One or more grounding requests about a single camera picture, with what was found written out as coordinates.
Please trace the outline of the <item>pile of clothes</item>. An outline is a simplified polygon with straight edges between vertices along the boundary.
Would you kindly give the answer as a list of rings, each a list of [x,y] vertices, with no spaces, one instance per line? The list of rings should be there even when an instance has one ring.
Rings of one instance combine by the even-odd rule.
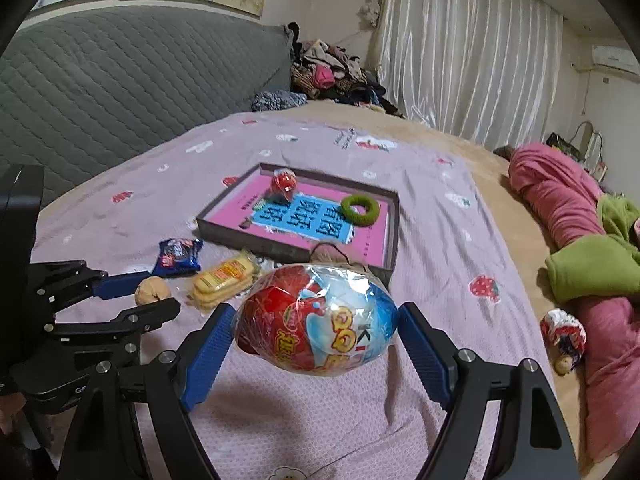
[[[300,41],[296,22],[284,26],[291,44],[291,88],[314,101],[367,107],[375,112],[403,118],[386,98],[378,77],[361,66],[360,57],[337,44],[321,39]]]

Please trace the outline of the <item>cluttered side table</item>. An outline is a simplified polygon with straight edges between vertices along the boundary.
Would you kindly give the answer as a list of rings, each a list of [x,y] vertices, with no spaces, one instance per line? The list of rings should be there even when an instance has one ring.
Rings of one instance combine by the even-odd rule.
[[[602,133],[596,130],[589,120],[584,120],[578,125],[570,140],[552,132],[544,144],[573,159],[598,183],[604,181],[608,172],[603,156],[604,139]]]

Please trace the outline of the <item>green fleece blanket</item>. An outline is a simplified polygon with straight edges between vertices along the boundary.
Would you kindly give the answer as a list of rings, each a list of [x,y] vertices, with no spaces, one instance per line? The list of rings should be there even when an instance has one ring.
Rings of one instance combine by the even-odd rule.
[[[604,194],[597,216],[601,234],[579,237],[546,260],[561,304],[589,296],[639,298],[639,208],[624,196]]]

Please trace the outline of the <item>small red toy egg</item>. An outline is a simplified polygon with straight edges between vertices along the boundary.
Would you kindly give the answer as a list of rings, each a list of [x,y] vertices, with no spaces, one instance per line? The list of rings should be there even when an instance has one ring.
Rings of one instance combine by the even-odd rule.
[[[269,189],[270,196],[274,200],[291,203],[297,192],[297,178],[295,172],[288,168],[274,170]]]

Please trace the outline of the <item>blue snack packet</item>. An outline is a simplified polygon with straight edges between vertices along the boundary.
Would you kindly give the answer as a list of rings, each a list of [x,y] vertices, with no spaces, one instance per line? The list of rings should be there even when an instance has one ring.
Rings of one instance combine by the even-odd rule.
[[[152,274],[160,278],[185,276],[201,271],[198,256],[203,242],[198,238],[168,238],[158,243],[158,256]]]

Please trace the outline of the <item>grey shallow box tray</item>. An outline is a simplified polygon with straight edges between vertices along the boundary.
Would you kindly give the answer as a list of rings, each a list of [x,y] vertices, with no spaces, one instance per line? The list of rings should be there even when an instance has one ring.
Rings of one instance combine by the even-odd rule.
[[[293,170],[293,199],[269,196],[278,165],[260,162],[227,186],[196,217],[201,238],[230,248],[246,248],[280,263],[306,261],[317,242],[337,242],[359,254],[385,285],[395,270],[399,246],[399,197],[385,188],[322,174]],[[380,207],[372,226],[355,226],[342,217],[341,201],[369,196]]]

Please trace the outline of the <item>white pleated curtain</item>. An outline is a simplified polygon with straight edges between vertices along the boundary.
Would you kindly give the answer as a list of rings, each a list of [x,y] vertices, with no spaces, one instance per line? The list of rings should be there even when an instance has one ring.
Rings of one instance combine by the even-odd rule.
[[[492,150],[542,137],[562,36],[542,0],[381,0],[369,58],[408,119]]]

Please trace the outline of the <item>pink rolled quilt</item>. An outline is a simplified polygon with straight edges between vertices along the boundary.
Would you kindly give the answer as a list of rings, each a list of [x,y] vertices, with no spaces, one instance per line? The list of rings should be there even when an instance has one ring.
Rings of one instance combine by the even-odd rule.
[[[546,260],[555,301],[586,332],[586,448],[600,462],[639,423],[639,209],[540,143],[513,152],[509,182],[556,246]]]

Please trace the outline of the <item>beige sheer hair scrunchie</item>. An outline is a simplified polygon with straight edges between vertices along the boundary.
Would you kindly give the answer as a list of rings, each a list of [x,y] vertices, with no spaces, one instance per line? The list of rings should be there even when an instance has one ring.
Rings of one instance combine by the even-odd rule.
[[[358,250],[337,242],[322,240],[314,244],[309,251],[310,262],[348,264],[349,266],[365,266],[366,260]]]

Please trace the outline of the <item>white air conditioner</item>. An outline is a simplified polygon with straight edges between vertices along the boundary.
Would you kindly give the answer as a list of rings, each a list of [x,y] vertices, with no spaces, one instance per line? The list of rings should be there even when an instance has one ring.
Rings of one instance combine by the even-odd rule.
[[[639,80],[639,62],[629,49],[594,44],[591,57],[594,70],[633,81]]]

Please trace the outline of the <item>grey quilted headboard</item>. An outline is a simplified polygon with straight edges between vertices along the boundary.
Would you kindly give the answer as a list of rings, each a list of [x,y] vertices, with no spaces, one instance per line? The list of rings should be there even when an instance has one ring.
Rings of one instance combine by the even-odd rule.
[[[55,200],[290,85],[283,26],[178,6],[114,6],[17,32],[1,57],[1,163],[39,165]]]

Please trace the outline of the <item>large red blue toy egg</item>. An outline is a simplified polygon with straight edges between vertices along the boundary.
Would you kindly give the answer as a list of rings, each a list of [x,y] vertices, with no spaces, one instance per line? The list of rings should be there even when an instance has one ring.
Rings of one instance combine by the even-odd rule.
[[[398,326],[398,307],[366,272],[325,263],[280,266],[243,300],[234,338],[281,370],[336,376],[380,356]]]

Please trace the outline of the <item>yellow biscuit pack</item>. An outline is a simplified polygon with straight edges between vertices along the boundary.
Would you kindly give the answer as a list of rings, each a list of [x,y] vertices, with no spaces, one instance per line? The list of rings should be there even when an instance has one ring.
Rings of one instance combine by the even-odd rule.
[[[249,289],[259,274],[260,266],[256,258],[243,249],[233,257],[196,274],[189,299],[201,310],[213,310],[218,304]]]

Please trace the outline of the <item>tan bed sheet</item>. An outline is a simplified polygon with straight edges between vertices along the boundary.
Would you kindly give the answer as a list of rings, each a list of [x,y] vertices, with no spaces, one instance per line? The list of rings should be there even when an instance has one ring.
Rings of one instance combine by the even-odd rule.
[[[414,148],[431,148],[464,158],[477,191],[490,210],[491,217],[510,252],[512,262],[518,269],[520,278],[514,283],[520,283],[523,290],[526,290],[527,315],[516,316],[518,326],[524,327],[520,322],[532,318],[534,314],[541,316],[552,307],[548,278],[542,268],[542,260],[552,252],[551,238],[528,206],[512,192],[507,175],[508,163],[505,159],[480,145],[428,128],[418,122],[371,112],[365,108],[317,101],[294,110],[290,115],[295,115],[300,120],[324,122],[332,127],[354,127],[377,138],[390,138],[411,144]],[[555,372],[552,375],[568,432],[574,446],[577,445],[580,475],[582,479],[603,479],[611,464],[615,462],[616,456],[597,464],[588,456],[584,370],[578,368],[578,372],[564,378],[556,376]]]

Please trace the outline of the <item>dark blue patterned cloth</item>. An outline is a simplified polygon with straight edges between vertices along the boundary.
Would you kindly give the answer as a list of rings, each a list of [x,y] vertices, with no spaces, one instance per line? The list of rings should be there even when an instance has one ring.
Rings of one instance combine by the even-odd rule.
[[[261,91],[254,96],[250,109],[253,112],[273,112],[290,110],[307,103],[307,96],[288,90]]]

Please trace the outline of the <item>pink strawberry print blanket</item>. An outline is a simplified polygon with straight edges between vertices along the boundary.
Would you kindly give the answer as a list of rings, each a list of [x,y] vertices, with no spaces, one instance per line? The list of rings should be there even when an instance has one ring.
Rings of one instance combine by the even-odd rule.
[[[193,128],[50,204],[32,256],[113,274],[149,269],[159,242],[194,237],[205,206],[260,162],[395,192],[399,246],[388,289],[396,304],[413,302],[487,361],[546,362],[535,315],[518,326],[528,297],[465,162],[358,129],[278,114]],[[378,218],[369,196],[348,196],[341,210],[356,226]],[[393,342],[336,376],[280,370],[232,348],[193,423],[225,479],[412,479],[444,417]]]

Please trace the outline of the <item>tan walnut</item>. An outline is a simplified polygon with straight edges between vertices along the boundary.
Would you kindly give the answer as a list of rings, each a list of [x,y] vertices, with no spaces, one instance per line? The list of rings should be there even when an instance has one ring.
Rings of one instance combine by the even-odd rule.
[[[171,297],[171,290],[163,278],[150,276],[145,278],[134,292],[134,302],[138,307],[154,304]]]

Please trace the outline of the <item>red white scrunchie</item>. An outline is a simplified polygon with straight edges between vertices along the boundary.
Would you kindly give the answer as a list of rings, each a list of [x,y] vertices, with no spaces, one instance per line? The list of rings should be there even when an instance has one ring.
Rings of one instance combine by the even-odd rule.
[[[541,319],[540,330],[546,343],[556,349],[555,371],[560,376],[570,374],[586,352],[587,334],[582,323],[562,309],[552,309]]]

